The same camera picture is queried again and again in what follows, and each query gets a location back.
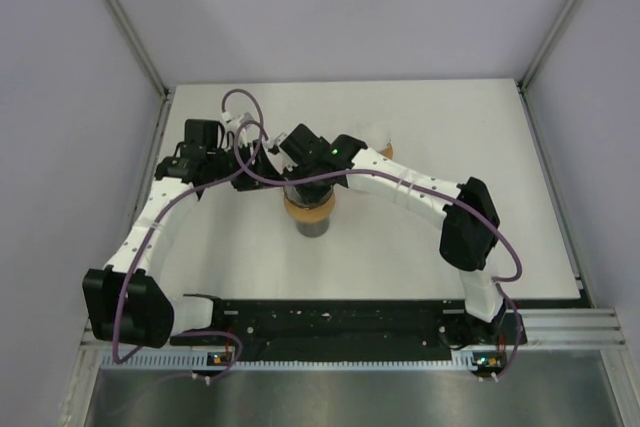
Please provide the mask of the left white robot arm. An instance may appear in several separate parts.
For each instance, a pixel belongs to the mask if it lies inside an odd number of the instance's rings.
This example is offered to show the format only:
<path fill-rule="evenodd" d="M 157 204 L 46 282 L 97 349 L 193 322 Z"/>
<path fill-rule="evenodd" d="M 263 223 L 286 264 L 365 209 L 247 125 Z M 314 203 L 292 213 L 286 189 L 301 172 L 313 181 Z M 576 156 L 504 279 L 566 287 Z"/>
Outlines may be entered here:
<path fill-rule="evenodd" d="M 226 183 L 238 191 L 261 188 L 247 175 L 249 167 L 278 179 L 267 156 L 273 145 L 268 135 L 247 133 L 255 123 L 250 116 L 185 122 L 183 139 L 156 166 L 148 199 L 123 244 L 103 268 L 83 278 L 97 339 L 159 348 L 187 331 L 209 344 L 224 337 L 227 321 L 215 312 L 212 296 L 165 288 L 161 277 L 182 224 L 206 189 Z"/>

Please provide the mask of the grey glass carafe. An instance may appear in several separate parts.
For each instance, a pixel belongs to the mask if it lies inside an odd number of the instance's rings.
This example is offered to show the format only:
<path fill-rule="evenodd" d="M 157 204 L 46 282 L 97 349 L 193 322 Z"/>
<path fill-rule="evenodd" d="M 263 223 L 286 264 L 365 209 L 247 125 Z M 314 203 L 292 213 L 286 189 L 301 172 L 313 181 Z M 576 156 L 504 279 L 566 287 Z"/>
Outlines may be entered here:
<path fill-rule="evenodd" d="M 296 221 L 297 231 L 306 238 L 318 238 L 323 236 L 330 227 L 330 219 L 325 218 L 316 222 Z"/>

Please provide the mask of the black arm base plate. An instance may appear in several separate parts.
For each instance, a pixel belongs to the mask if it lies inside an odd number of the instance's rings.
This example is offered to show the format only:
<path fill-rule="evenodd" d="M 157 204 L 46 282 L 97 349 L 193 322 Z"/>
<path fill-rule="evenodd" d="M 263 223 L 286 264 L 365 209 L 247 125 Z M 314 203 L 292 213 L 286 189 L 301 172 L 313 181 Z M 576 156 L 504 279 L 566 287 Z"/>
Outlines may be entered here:
<path fill-rule="evenodd" d="M 432 360 L 478 346 L 524 345 L 522 317 L 502 308 L 491 323 L 459 301 L 216 300 L 210 326 L 171 337 L 173 346 L 243 345 L 251 360 Z"/>

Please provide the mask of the wooden dripper ring stand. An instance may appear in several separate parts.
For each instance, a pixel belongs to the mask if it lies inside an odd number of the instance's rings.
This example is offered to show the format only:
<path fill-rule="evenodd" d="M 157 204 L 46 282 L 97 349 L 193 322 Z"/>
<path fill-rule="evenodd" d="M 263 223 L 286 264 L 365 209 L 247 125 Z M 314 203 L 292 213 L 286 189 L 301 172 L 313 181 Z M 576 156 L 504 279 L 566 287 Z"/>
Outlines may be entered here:
<path fill-rule="evenodd" d="M 380 154 L 388 159 L 392 159 L 394 156 L 394 148 L 391 142 L 387 142 L 386 145 L 380 150 Z"/>

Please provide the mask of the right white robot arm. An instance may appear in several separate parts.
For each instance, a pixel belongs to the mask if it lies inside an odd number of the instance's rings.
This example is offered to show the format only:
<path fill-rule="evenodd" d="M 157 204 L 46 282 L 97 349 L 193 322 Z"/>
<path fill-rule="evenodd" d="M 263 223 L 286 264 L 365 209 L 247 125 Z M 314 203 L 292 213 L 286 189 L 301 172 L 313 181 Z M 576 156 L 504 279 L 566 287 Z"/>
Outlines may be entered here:
<path fill-rule="evenodd" d="M 483 181 L 430 177 L 394 162 L 389 147 L 377 151 L 347 134 L 328 141 L 304 124 L 268 149 L 283 159 L 284 205 L 301 234 L 318 237 L 328 230 L 337 185 L 402 207 L 439 230 L 438 252 L 463 285 L 469 335 L 487 343 L 502 332 L 504 301 L 485 270 L 500 220 Z"/>

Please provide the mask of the white paper coffee filter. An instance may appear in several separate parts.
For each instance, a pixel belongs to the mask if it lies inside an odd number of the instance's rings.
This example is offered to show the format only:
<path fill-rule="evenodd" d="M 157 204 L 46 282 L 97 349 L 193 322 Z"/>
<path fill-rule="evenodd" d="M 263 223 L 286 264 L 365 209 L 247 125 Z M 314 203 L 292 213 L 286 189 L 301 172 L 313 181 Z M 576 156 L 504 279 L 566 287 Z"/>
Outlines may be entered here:
<path fill-rule="evenodd" d="M 377 152 L 382 152 L 391 145 L 390 130 L 383 122 L 357 124 L 354 127 L 354 136 Z"/>

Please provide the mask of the ribbed grey glass dripper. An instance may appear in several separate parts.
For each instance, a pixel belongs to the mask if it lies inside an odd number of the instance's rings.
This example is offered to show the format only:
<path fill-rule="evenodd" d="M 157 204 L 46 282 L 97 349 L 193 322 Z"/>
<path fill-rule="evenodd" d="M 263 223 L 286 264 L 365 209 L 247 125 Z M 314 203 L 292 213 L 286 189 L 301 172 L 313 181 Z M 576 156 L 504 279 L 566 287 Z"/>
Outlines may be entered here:
<path fill-rule="evenodd" d="M 301 209 L 318 208 L 327 203 L 332 195 L 333 189 L 329 187 L 297 185 L 284 188 L 285 198 Z"/>

